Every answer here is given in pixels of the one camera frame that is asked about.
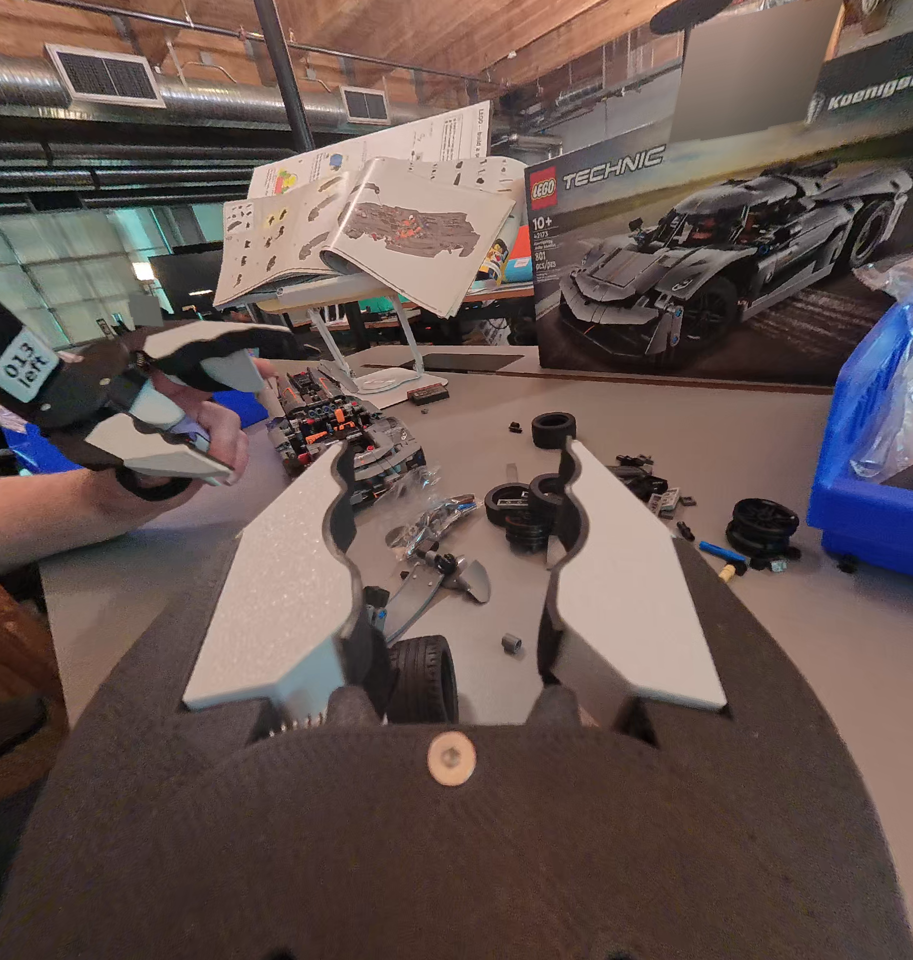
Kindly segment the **open instruction booklet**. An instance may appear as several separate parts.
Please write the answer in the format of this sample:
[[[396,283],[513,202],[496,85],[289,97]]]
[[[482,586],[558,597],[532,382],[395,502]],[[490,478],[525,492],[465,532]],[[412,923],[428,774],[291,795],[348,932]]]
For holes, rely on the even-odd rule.
[[[367,273],[439,317],[459,309],[494,240],[525,206],[525,164],[374,158],[286,193],[229,201],[213,305]]]

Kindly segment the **black rubber toy tyre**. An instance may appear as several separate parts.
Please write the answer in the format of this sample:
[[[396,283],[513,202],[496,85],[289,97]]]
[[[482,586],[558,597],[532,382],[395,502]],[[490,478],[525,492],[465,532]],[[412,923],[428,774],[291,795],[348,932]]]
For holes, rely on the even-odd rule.
[[[509,522],[531,522],[533,511],[531,489],[528,484],[506,482],[491,488],[484,498],[487,520],[506,530]]]
[[[532,442],[540,450],[564,450],[577,435],[576,418],[568,412],[537,414],[531,421]]]
[[[395,683],[387,704],[389,724],[449,724],[460,721],[455,665],[441,634],[410,637],[388,648]]]
[[[559,473],[544,473],[529,483],[527,508],[547,523],[556,521],[566,500],[566,489]]]

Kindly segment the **small white ceiling vent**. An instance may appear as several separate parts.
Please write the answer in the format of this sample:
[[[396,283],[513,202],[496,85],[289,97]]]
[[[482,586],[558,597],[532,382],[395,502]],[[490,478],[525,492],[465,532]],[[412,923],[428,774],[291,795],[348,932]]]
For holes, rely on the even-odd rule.
[[[391,126],[389,101],[386,92],[378,89],[341,85],[339,93],[344,104],[346,120],[357,126]]]

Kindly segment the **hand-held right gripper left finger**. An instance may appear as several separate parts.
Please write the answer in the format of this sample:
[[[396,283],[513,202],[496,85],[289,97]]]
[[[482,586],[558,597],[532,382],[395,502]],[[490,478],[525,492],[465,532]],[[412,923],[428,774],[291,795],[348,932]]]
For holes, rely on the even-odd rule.
[[[328,447],[238,535],[183,695],[191,711],[264,699],[285,722],[327,713],[367,676],[367,613],[347,558],[354,456]]]

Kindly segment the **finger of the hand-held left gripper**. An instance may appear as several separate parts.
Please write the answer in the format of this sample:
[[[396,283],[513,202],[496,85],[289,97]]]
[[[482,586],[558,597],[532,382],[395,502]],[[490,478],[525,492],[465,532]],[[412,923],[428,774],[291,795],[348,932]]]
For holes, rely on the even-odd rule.
[[[170,395],[154,386],[150,373],[89,373],[100,391],[90,416],[88,469],[123,468],[147,476],[226,484],[237,471],[214,456],[212,439]]]
[[[139,350],[151,369],[182,386],[203,393],[258,393],[265,377],[254,352],[289,359],[295,336],[276,325],[197,320],[147,335]]]

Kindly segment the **silver ceiling duct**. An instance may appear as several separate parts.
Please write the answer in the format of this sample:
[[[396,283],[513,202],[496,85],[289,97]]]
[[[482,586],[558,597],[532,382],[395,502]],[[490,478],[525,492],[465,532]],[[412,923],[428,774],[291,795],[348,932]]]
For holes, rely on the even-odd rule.
[[[127,109],[149,111],[149,124],[196,122],[203,125],[229,127],[256,125],[288,129],[289,122],[283,101],[276,88],[248,84],[224,84],[209,81],[180,82],[178,78],[156,79],[163,106],[147,102],[93,102],[81,100],[69,92],[61,75],[47,56],[27,58],[0,54],[0,108],[80,110],[84,108]],[[445,110],[415,102],[389,102],[389,125],[367,124],[349,118],[340,93],[308,91],[301,94],[308,126],[314,132],[350,131],[374,133],[417,120],[445,113]]]

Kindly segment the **colourful printed toy box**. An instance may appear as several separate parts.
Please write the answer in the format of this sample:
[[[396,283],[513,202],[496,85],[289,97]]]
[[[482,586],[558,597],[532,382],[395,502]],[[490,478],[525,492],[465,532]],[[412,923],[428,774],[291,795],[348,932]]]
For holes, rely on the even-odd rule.
[[[490,246],[469,292],[492,291],[501,286],[530,285],[534,281],[531,228],[526,215],[508,218]]]

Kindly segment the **white book stand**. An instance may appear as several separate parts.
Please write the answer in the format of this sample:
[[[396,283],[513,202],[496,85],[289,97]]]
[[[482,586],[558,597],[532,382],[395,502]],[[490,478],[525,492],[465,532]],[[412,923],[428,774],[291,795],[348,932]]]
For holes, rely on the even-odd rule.
[[[412,353],[413,367],[388,367],[357,377],[334,341],[321,311],[324,307],[352,305],[378,296],[387,297],[393,306]],[[405,401],[409,392],[447,384],[445,378],[426,372],[423,355],[410,328],[400,295],[369,273],[342,274],[292,284],[278,289],[275,294],[259,294],[256,304],[262,311],[272,314],[306,311],[330,351],[330,360],[320,362],[319,369],[334,379],[345,395],[371,399],[379,409],[386,409]]]

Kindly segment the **small clear bag of pins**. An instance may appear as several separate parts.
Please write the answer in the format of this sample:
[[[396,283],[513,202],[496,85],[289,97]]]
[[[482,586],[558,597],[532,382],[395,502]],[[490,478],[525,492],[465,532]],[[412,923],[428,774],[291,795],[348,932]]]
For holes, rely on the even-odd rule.
[[[427,550],[438,550],[447,531],[478,510],[483,502],[473,494],[433,501],[414,521],[407,523],[410,539],[405,548],[391,549],[400,560],[409,561]]]

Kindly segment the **toy car set box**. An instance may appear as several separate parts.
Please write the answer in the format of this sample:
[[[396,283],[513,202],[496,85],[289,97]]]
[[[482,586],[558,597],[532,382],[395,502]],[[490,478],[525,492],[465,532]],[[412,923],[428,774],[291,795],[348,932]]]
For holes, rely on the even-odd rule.
[[[817,390],[894,302],[913,257],[913,128],[798,157],[712,160],[579,199],[605,163],[527,178],[544,369]]]

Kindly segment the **crumpled empty plastic bags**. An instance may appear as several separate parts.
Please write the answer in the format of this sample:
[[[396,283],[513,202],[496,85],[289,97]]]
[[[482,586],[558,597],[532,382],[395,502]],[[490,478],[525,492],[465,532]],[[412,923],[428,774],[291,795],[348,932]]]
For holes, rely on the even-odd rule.
[[[850,466],[863,481],[913,491],[913,256],[879,280],[895,300],[895,361]]]

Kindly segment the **grey toy brick car model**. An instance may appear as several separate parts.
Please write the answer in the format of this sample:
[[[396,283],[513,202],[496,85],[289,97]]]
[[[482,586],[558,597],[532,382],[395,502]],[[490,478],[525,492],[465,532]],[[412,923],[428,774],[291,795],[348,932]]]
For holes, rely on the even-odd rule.
[[[268,436],[283,469],[295,480],[331,446],[354,453],[351,505],[381,499],[405,474],[426,467],[423,448],[394,415],[346,393],[325,373],[307,369],[277,379],[278,399],[266,402]]]

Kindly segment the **brown wooden furniture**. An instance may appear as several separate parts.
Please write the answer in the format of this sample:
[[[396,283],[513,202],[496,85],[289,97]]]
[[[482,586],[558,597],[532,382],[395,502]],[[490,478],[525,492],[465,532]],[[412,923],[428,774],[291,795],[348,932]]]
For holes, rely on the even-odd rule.
[[[69,721],[49,626],[0,585],[0,708],[42,697],[44,724],[0,757],[0,802],[48,774],[69,732]]]

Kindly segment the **large white ceiling vent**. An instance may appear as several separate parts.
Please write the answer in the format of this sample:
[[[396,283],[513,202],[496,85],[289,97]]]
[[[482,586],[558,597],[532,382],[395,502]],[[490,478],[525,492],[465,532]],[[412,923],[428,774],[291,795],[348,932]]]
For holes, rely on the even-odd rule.
[[[45,53],[75,101],[164,110],[166,103],[150,63],[137,54],[94,51],[47,43]]]

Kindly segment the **black steel column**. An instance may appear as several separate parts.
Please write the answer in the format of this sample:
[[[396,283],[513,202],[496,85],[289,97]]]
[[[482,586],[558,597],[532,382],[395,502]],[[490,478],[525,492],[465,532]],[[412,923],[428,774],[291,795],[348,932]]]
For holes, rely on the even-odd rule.
[[[294,141],[294,151],[304,154],[316,149],[315,140],[309,125],[305,106],[285,39],[283,28],[274,1],[254,1],[263,43],[267,48],[271,66],[275,74],[282,104]]]

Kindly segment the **grey curved panel assembly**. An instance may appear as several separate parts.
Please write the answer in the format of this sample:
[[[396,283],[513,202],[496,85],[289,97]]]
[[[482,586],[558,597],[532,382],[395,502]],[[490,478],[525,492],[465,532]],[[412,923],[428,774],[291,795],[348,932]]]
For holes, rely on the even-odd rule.
[[[467,594],[477,604],[487,604],[491,596],[487,570],[478,560],[442,552],[438,541],[413,556],[415,566],[395,593],[377,586],[364,589],[369,621],[387,647],[402,639],[441,590]]]

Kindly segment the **black monitor screen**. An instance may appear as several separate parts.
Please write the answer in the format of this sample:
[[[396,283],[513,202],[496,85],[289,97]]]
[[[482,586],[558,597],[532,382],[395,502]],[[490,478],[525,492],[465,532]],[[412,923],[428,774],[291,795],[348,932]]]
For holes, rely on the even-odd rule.
[[[223,243],[177,246],[148,263],[175,317],[214,316],[214,297],[223,262]]]

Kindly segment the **blue storage bin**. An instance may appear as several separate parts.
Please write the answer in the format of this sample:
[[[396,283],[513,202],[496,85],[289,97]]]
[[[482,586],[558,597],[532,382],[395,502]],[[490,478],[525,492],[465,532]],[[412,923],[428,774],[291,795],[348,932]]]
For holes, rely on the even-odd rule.
[[[909,308],[894,304],[841,367],[810,489],[807,523],[822,532],[827,553],[913,577],[913,490],[859,478],[850,463],[882,409],[910,340]]]

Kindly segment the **person's left hand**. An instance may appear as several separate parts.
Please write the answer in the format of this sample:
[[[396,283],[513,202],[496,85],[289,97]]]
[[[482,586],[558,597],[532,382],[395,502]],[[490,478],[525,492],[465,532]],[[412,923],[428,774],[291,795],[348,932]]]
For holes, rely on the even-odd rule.
[[[247,466],[249,440],[238,414],[212,402],[210,394],[181,385],[160,370],[152,372],[151,380],[159,393],[173,400],[207,432],[210,456],[239,477]]]

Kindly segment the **person's left forearm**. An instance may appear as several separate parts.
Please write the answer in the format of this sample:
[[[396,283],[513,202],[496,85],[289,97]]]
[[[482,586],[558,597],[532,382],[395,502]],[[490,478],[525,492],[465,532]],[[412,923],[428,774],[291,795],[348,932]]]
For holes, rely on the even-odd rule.
[[[112,471],[0,477],[0,575],[127,534],[204,489],[188,482],[176,496],[147,500]]]

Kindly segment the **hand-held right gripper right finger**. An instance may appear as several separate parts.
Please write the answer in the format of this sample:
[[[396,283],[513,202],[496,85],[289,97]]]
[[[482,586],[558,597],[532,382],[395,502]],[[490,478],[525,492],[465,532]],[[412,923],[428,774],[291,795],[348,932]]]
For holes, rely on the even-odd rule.
[[[539,671],[614,730],[642,702],[708,714],[727,695],[668,529],[579,440],[561,452]]]

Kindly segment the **white instruction sheet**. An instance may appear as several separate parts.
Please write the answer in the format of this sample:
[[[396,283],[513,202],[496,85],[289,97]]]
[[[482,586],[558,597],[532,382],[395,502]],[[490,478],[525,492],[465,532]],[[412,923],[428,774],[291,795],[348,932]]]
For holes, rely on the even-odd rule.
[[[246,198],[284,194],[374,159],[434,163],[484,158],[492,113],[492,102],[482,101],[258,166]]]

